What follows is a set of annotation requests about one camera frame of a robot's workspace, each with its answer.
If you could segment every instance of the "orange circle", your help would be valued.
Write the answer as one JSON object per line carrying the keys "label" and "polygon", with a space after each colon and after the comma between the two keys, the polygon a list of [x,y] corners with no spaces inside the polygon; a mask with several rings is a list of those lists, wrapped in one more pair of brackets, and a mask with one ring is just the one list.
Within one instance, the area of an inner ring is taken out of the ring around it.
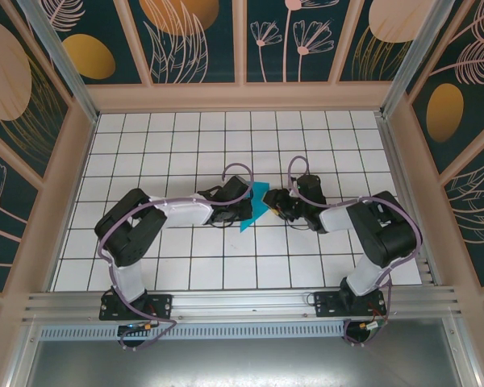
{"label": "orange circle", "polygon": [[170,35],[192,35],[186,24],[195,15],[206,30],[219,15],[219,0],[140,0],[145,15],[159,30]]}

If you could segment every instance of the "beige oval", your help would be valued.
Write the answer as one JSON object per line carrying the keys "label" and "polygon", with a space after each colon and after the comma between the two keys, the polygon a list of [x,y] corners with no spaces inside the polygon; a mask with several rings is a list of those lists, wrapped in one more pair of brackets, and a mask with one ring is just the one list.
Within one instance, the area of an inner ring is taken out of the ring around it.
{"label": "beige oval", "polygon": [[0,119],[23,114],[31,100],[31,67],[20,42],[0,24]]}
{"label": "beige oval", "polygon": [[434,0],[374,0],[369,9],[369,29],[387,43],[413,40]]}

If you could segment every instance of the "cable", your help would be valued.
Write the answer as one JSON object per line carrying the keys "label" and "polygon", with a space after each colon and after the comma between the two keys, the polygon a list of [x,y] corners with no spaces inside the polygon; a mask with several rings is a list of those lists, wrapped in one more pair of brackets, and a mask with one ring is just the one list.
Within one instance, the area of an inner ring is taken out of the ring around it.
{"label": "cable", "polygon": [[[246,191],[239,196],[237,199],[230,200],[228,202],[211,202],[206,199],[199,199],[199,198],[171,198],[171,199],[160,199],[160,200],[155,200],[154,202],[148,202],[144,203],[141,206],[136,207],[135,209],[129,211],[127,214],[125,214],[117,223],[115,223],[108,231],[107,233],[100,239],[98,243],[98,248],[97,248],[97,253],[98,256],[100,256],[102,259],[104,259],[109,266],[109,273],[110,273],[110,278],[111,282],[113,284],[113,289],[115,292],[118,294],[120,300],[123,302],[123,304],[131,311],[134,312],[135,314],[138,314],[139,316],[148,319],[149,321],[158,321],[160,323],[169,323],[170,326],[165,328],[159,335],[157,335],[155,338],[146,340],[142,344],[140,344],[138,347],[131,348],[131,351],[136,351],[137,349],[144,349],[151,344],[155,343],[161,336],[166,335],[167,332],[169,332],[171,329],[173,329],[177,325],[177,321],[172,320],[172,319],[167,319],[167,318],[159,318],[156,316],[151,316],[150,314],[145,314],[144,312],[137,310],[134,306],[129,303],[129,301],[124,297],[122,290],[119,287],[118,282],[115,279],[115,272],[113,269],[113,258],[110,256],[107,256],[104,252],[104,245],[106,244],[106,241],[111,237],[111,235],[125,222],[127,221],[132,215],[137,214],[146,208],[153,207],[153,206],[167,206],[168,204],[174,204],[174,203],[188,203],[188,202],[193,202],[193,203],[201,203],[201,204],[206,204],[208,206],[230,206],[231,204],[238,203],[242,200],[244,200],[251,192],[252,192],[252,187],[254,185],[254,176],[252,173],[252,170],[244,164],[241,163],[232,163],[229,164],[222,173],[222,181],[225,180],[226,178],[226,171],[228,171],[231,167],[239,166],[244,169],[246,169],[249,173],[249,186],[246,189]],[[126,345],[123,345],[122,348],[124,350],[127,350],[129,347]]]}
{"label": "cable", "polygon": [[[419,251],[421,250],[422,239],[421,239],[421,233],[419,232],[418,226],[416,225],[414,220],[412,220],[412,218],[409,216],[409,214],[407,212],[405,212],[405,210],[403,210],[402,208],[394,205],[393,203],[390,203],[390,202],[388,202],[387,200],[384,200],[384,199],[375,198],[375,197],[370,196],[370,197],[361,197],[361,198],[358,198],[358,199],[352,199],[352,200],[348,200],[348,201],[340,202],[340,203],[336,203],[336,204],[320,204],[320,203],[313,202],[312,200],[305,198],[303,195],[301,195],[301,193],[299,192],[299,189],[296,186],[294,186],[294,180],[293,180],[293,177],[292,177],[292,165],[298,159],[303,160],[305,162],[305,165],[306,165],[305,173],[310,174],[310,166],[308,164],[307,158],[304,157],[304,156],[296,156],[296,157],[293,157],[292,160],[289,163],[289,168],[287,170],[287,178],[288,178],[289,189],[292,190],[296,194],[296,196],[298,198],[302,199],[304,202],[310,204],[311,206],[316,206],[316,207],[319,207],[319,208],[326,208],[326,209],[334,208],[334,207],[340,207],[340,206],[350,206],[350,205],[358,203],[358,202],[376,202],[376,203],[382,204],[384,206],[387,206],[387,207],[391,208],[393,211],[395,211],[396,213],[400,214],[405,219],[405,221],[409,224],[409,226],[411,226],[412,231],[414,232],[414,235],[415,235],[415,239],[416,239],[416,246],[415,246],[414,250],[412,251],[412,253],[409,256],[407,256],[405,258],[399,258],[399,259],[393,261],[391,263],[391,265],[386,270],[384,270],[384,272],[380,275],[380,277],[378,277],[378,279],[374,283],[374,286],[376,286],[377,288],[380,288],[382,281],[384,280],[384,278],[386,278],[386,276],[390,275],[391,270],[393,270],[394,268],[398,267],[401,264],[408,262],[409,260],[412,260],[413,258],[415,258],[419,254]],[[385,320],[387,318],[389,318],[390,296],[391,296],[391,290],[392,290],[392,285],[393,285],[391,279],[389,279],[388,282],[385,283],[383,286],[387,286],[387,285],[389,285],[389,291],[388,291],[388,296],[387,296],[387,310],[386,310]],[[359,343],[355,339],[349,337],[348,334],[347,334],[347,330],[348,330],[348,326],[349,326],[350,322],[351,322],[350,320],[346,320],[344,322],[343,339],[348,343],[352,343],[352,344]],[[366,343],[373,340],[377,336],[377,334],[378,334],[378,332],[375,333],[371,338],[367,339]]]}
{"label": "cable", "polygon": [[307,231],[307,230],[310,230],[310,228],[307,227],[304,227],[304,228],[300,228],[300,227],[297,227],[297,226],[293,226],[292,224],[290,224],[290,222],[288,220],[285,220],[285,223],[288,227],[294,229],[294,230],[299,230],[299,231]]}
{"label": "cable", "polygon": [[223,222],[223,225],[222,226],[216,226],[215,224],[212,223],[210,226],[215,227],[215,228],[221,228],[222,229],[222,228],[228,228],[228,227],[233,226],[233,223],[234,222]]}
{"label": "cable", "polygon": [[310,173],[310,167],[309,167],[307,158],[304,157],[304,156],[295,156],[295,157],[293,157],[293,159],[289,163],[289,168],[287,170],[287,177],[288,177],[288,182],[289,182],[289,189],[292,190],[298,196],[298,198],[302,199],[304,202],[306,202],[306,203],[308,203],[312,206],[319,207],[319,208],[334,208],[334,207],[340,207],[340,206],[349,206],[349,205],[352,205],[352,204],[355,204],[355,203],[358,203],[358,202],[376,202],[376,203],[380,203],[384,206],[387,206],[387,207],[391,208],[392,210],[394,210],[396,213],[400,214],[406,220],[406,222],[409,224],[409,226],[411,226],[412,231],[414,232],[414,235],[415,235],[415,238],[416,238],[415,249],[412,251],[412,253],[409,256],[393,261],[393,263],[389,266],[389,268],[384,270],[384,272],[381,274],[381,276],[376,280],[375,286],[380,287],[380,284],[382,283],[384,278],[389,275],[389,273],[392,269],[398,267],[401,264],[404,264],[405,262],[408,262],[409,260],[413,259],[414,257],[416,257],[419,254],[419,251],[421,250],[422,239],[421,239],[421,233],[419,232],[418,226],[416,226],[416,223],[414,222],[414,220],[412,220],[412,218],[409,216],[409,214],[407,212],[405,212],[402,208],[395,206],[393,203],[390,203],[390,202],[388,202],[387,200],[384,200],[384,199],[369,196],[369,197],[361,197],[361,198],[358,198],[358,199],[347,200],[345,202],[340,202],[340,203],[336,203],[336,204],[319,204],[319,203],[313,202],[312,200],[309,200],[308,198],[305,198],[303,195],[301,195],[298,188],[294,186],[293,180],[292,180],[292,165],[294,164],[294,162],[297,159],[301,159],[305,162],[305,164],[307,165],[305,173]]}

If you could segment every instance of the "metal rail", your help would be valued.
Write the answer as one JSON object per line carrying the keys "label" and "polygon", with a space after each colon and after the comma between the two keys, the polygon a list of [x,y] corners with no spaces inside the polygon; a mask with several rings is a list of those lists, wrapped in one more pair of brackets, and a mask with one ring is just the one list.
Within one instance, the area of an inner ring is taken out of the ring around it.
{"label": "metal rail", "polygon": [[[307,296],[315,291],[330,290],[337,288],[173,292],[172,317],[179,323],[319,321],[321,318],[315,316],[314,307],[307,303]],[[98,319],[101,296],[96,292],[32,294],[25,309],[23,324],[104,324]],[[460,313],[453,287],[394,286],[392,289],[392,319],[443,318]]]}

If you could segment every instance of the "enclosure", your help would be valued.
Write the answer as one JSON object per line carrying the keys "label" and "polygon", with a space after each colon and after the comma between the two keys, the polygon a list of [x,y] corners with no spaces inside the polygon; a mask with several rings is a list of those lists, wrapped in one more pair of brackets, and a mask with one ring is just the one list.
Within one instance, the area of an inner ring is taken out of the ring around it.
{"label": "enclosure", "polygon": [[[98,221],[233,163],[287,189],[296,156],[328,205],[388,191],[419,227],[383,333],[349,345],[365,318],[310,301],[361,236],[252,196],[251,222],[157,234],[141,280],[177,325],[123,352]],[[127,383],[484,385],[484,0],[0,0],[0,385]]]}

